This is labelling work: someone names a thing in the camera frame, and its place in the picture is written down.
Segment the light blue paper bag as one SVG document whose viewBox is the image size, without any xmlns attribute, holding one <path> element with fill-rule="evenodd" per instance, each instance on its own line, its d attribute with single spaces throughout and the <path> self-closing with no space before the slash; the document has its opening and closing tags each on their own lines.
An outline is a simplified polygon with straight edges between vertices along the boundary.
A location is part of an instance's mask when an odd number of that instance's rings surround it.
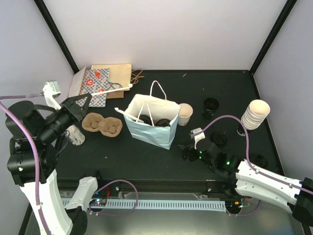
<svg viewBox="0 0 313 235">
<path fill-rule="evenodd" d="M 134 139 L 169 150 L 175 138 L 180 106 L 176 102 L 167 99 L 162 86 L 159 87 L 164 94 L 164 98 L 152 96 L 154 84 L 159 84 L 159 82 L 156 80 L 152 82 L 149 95 L 135 94 L 125 110 L 126 113 L 137 118 L 140 115 L 149 116 L 153 122 L 152 125 L 136 122 L 127 116 L 124 116 L 124 119 Z M 156 123 L 163 118 L 170 120 L 171 126 L 157 127 Z"/>
</svg>

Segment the single black cup lid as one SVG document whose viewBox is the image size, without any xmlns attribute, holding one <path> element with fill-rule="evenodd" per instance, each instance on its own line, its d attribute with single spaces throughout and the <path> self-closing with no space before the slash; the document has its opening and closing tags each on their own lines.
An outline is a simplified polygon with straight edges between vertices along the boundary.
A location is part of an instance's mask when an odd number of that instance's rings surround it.
<svg viewBox="0 0 313 235">
<path fill-rule="evenodd" d="M 152 125 L 152 123 L 153 123 L 151 121 L 151 118 L 149 116 L 147 116 L 147 115 L 140 115 L 139 119 L 142 120 L 147 125 Z"/>
</svg>

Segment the white stirrer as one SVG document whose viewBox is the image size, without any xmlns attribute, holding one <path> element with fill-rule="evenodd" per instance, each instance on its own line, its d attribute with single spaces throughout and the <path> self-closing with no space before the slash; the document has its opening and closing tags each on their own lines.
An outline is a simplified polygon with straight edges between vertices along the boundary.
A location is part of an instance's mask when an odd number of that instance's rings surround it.
<svg viewBox="0 0 313 235">
<path fill-rule="evenodd" d="M 117 92 L 117 91 L 125 91 L 125 90 L 128 90 L 128 89 L 132 88 L 132 87 L 133 87 L 133 85 L 130 83 L 130 84 L 128 84 L 127 87 L 122 87 L 122 88 L 113 89 L 113 90 L 107 90 L 107 91 L 103 91 L 103 92 L 92 93 L 91 96 L 108 94 L 108 93 L 113 93 L 113 92 Z"/>
<path fill-rule="evenodd" d="M 141 120 L 141 119 L 139 119 L 138 117 L 135 117 L 135 116 L 133 116 L 133 115 L 131 115 L 131 114 L 129 114 L 129 113 L 126 113 L 125 111 L 122 111 L 122 110 L 120 110 L 120 109 L 117 108 L 117 107 L 115 107 L 115 110 L 116 110 L 118 113 L 121 113 L 121 114 L 123 114 L 124 116 L 127 116 L 127 117 L 129 117 L 130 119 L 132 119 L 132 120 L 134 120 L 134 121 L 136 121 L 136 122 L 144 123 L 144 121 Z"/>
</svg>

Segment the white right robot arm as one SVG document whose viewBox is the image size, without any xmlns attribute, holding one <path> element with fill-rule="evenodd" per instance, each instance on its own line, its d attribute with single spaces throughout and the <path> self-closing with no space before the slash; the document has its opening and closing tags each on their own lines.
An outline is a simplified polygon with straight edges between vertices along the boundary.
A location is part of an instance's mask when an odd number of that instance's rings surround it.
<svg viewBox="0 0 313 235">
<path fill-rule="evenodd" d="M 303 180 L 263 169 L 247 159 L 222 152 L 213 142 L 201 140 L 197 144 L 180 144 L 184 160 L 201 160 L 208 169 L 221 176 L 225 196 L 254 197 L 291 213 L 297 221 L 313 225 L 313 181 Z"/>
</svg>

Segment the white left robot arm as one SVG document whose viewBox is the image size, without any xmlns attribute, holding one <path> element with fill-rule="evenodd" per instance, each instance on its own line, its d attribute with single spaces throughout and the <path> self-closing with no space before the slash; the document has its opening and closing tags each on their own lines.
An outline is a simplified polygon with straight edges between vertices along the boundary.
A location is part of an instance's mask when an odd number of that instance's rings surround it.
<svg viewBox="0 0 313 235">
<path fill-rule="evenodd" d="M 29 95 L 4 107 L 5 125 L 11 132 L 7 169 L 26 195 L 43 235 L 83 235 L 87 230 L 87 208 L 93 195 L 105 190 L 95 177 L 80 179 L 67 205 L 57 185 L 56 164 L 60 152 L 53 142 L 87 113 L 90 94 L 67 98 L 55 107 L 35 105 Z"/>
</svg>

